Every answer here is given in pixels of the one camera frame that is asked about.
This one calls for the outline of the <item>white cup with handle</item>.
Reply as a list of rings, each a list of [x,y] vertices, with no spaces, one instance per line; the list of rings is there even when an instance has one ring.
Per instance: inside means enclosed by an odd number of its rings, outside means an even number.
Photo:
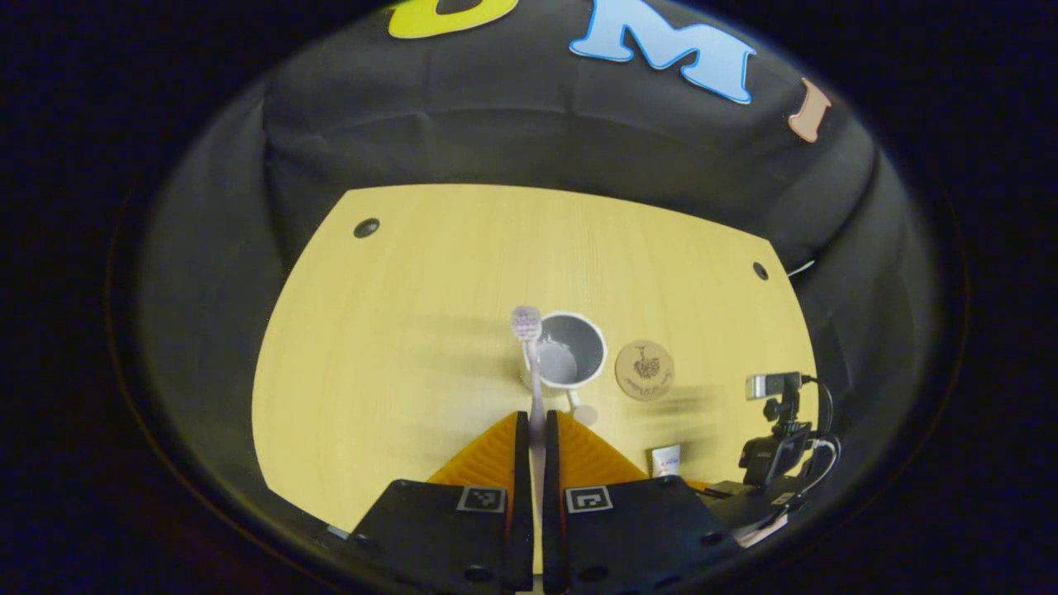
[[[585,404],[579,391],[601,374],[608,347],[601,329],[574,312],[536,317],[536,369],[541,396],[565,396],[574,421],[598,421],[596,407]]]

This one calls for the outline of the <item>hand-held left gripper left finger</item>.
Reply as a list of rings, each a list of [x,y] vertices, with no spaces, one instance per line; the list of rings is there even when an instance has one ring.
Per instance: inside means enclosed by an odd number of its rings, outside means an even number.
[[[426,482],[390,482],[348,542],[355,560],[409,593],[529,590],[534,521],[528,415],[506,415]]]

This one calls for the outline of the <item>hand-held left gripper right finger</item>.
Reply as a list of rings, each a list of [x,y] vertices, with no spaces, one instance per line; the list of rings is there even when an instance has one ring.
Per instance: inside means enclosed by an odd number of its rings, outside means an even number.
[[[642,477],[570,414],[547,414],[546,595],[673,595],[740,553],[683,477]]]

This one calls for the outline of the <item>pale purple toothbrush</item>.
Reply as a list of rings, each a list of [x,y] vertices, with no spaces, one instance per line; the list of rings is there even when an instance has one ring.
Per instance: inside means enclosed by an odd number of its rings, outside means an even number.
[[[541,377],[539,351],[539,342],[541,335],[543,335],[543,317],[535,307],[515,307],[511,315],[511,328],[515,339],[522,343],[531,391],[531,409],[528,417],[529,449],[533,470],[533,495],[534,501],[536,501],[539,520],[543,523],[546,477],[546,410],[543,400],[543,377]]]

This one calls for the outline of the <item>black backdrop cloth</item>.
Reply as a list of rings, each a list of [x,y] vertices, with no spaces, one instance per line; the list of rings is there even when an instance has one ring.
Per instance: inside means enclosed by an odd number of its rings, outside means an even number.
[[[842,493],[889,452],[946,330],[936,232],[844,94],[762,36],[751,104],[641,56],[568,49],[592,0],[519,0],[426,39],[375,12],[251,84],[156,192],[130,298],[136,360],[196,485],[293,537],[269,492],[250,387],[284,280],[344,192],[496,183],[601,193],[760,235],[794,278],[844,455]]]

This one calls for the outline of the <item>round cork coaster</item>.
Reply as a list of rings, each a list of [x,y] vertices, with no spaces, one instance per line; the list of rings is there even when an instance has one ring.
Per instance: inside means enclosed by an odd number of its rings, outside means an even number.
[[[625,396],[638,402],[656,402],[675,383],[675,360],[661,344],[633,341],[616,355],[613,375]]]

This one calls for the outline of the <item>wooden desktop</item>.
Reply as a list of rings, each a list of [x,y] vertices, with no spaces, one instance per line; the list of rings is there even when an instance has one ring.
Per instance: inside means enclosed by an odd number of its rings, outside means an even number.
[[[358,240],[366,218],[381,227]],[[753,263],[767,268],[762,281]],[[772,245],[733,227],[586,193],[416,185],[345,193],[269,317],[252,392],[268,489],[354,530],[397,477],[426,481],[531,393],[515,307],[574,312],[604,335],[579,391],[592,430],[646,470],[681,444],[685,477],[736,481],[743,445],[770,432],[751,375],[817,375],[794,286]],[[621,347],[661,344],[675,380],[625,396]]]

